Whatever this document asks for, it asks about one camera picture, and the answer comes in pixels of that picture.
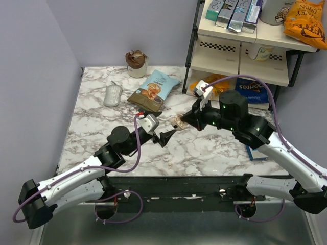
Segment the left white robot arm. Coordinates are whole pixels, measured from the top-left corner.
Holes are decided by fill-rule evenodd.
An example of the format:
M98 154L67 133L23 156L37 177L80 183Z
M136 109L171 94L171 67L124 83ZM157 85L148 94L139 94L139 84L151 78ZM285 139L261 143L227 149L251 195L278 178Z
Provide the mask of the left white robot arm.
M176 129L157 135L155 129L159 125L158 116L158 113L139 112L133 119L133 132L125 126L115 127L107 137L107 143L79 165L52 179L39 183L33 179L24 182L18 198L19 207L12 217L13 222L25 222L29 229L36 229L52 219L55 210L59 209L59 200L69 192L107 173L124 173L120 169L125 163L123 156L136 153L138 157L134 166L137 167L144 143L151 140L161 147L166 146Z

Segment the beige earbud charging case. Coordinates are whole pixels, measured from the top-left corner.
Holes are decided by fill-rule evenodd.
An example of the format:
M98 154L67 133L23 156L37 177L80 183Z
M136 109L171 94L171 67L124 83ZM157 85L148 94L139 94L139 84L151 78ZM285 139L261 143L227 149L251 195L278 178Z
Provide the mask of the beige earbud charging case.
M171 126L176 131L182 131L187 127L187 124L181 120L182 115L178 114L171 119Z

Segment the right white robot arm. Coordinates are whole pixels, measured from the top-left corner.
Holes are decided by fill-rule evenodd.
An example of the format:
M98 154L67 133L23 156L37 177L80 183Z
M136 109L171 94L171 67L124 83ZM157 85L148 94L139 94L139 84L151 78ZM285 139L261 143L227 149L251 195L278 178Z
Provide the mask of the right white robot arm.
M241 200L250 196L270 196L292 201L300 209L319 214L326 208L326 169L295 148L287 148L276 127L265 118L249 114L247 98L237 91L219 96L219 108L198 98L181 121L201 131L207 125L232 132L240 142L265 154L290 175L289 179L275 179L244 175L245 180L235 187Z

